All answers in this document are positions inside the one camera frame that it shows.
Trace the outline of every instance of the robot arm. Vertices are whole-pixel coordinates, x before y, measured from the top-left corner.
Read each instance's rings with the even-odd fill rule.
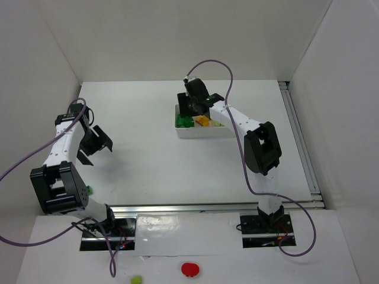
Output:
[[[57,117],[56,136],[67,129],[82,108],[82,104],[73,104],[67,114]],[[82,164],[93,166],[87,156],[104,147],[112,151],[112,140],[98,125],[91,129],[88,117],[89,108],[86,107],[78,123],[54,143],[42,167],[31,171],[30,179],[44,213],[92,217],[104,220],[103,224],[109,227],[114,220],[112,210],[88,196],[86,184],[75,167],[76,158]]]
[[[206,115],[234,131],[232,121],[218,94],[209,95],[199,79],[185,80],[186,93],[178,94],[179,112],[182,117]],[[256,175],[260,192],[278,193],[279,158],[282,155],[277,133],[272,123],[252,120],[232,106],[228,106],[241,138],[245,162]],[[263,221],[274,224],[284,215],[281,199],[277,196],[259,196],[258,213]]]

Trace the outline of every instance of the plastic container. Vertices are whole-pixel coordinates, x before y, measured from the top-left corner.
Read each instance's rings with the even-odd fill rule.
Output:
[[[174,127],[179,138],[215,138],[228,137],[233,138],[234,134],[228,128],[223,126],[214,127],[211,123],[208,127],[200,126],[195,122],[194,127],[178,128],[176,127],[176,118],[179,115],[179,105],[175,105]]]

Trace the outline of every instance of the red toy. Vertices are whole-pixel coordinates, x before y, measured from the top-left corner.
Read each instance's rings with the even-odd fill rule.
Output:
[[[195,263],[184,263],[182,265],[182,273],[187,277],[194,277],[200,272],[199,265]]]

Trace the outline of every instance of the wall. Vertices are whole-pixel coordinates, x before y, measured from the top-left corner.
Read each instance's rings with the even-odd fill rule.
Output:
[[[0,3],[0,172],[54,137],[56,115],[78,94],[79,82],[31,1]],[[27,242],[40,214],[29,180],[46,152],[0,183],[0,234]],[[15,283],[23,248],[0,243],[1,283]]]
[[[35,1],[83,81],[177,80],[207,58],[227,62],[236,79],[289,80],[331,2]]]
[[[334,0],[290,83],[362,284],[378,283],[379,1]]]

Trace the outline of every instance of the white floor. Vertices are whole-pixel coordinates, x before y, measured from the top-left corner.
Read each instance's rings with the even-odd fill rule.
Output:
[[[210,93],[225,95],[229,81],[207,81]],[[182,81],[85,82],[80,97],[95,112],[98,124],[113,140],[77,165],[93,198],[112,205],[255,202],[245,185],[234,138],[179,139],[174,129],[177,93]],[[229,103],[247,116],[272,122],[282,148],[281,193],[310,200],[277,81],[237,80]],[[256,186],[254,175],[251,184]]]
[[[317,228],[317,241],[304,257],[287,257],[277,247],[242,248],[240,232],[235,230],[238,218],[230,213],[192,214],[193,217],[176,219],[170,215],[157,218],[154,224],[149,224],[150,230],[140,231],[137,226],[136,251],[117,254],[114,279],[109,274],[109,253],[80,252],[81,232],[71,230],[51,243],[28,248],[17,284],[124,284],[130,283],[130,278],[136,275],[142,277],[143,284],[359,284],[335,212],[312,210],[310,213]],[[291,217],[297,246],[284,249],[299,253],[311,243],[311,226],[302,211],[291,211]],[[67,216],[37,217],[30,242],[45,240],[75,220]],[[198,224],[197,231],[188,233],[195,224]],[[221,237],[210,240],[212,235]],[[198,246],[207,243],[210,248],[199,251]],[[199,277],[187,279],[180,271],[184,262],[197,263],[201,270]]]

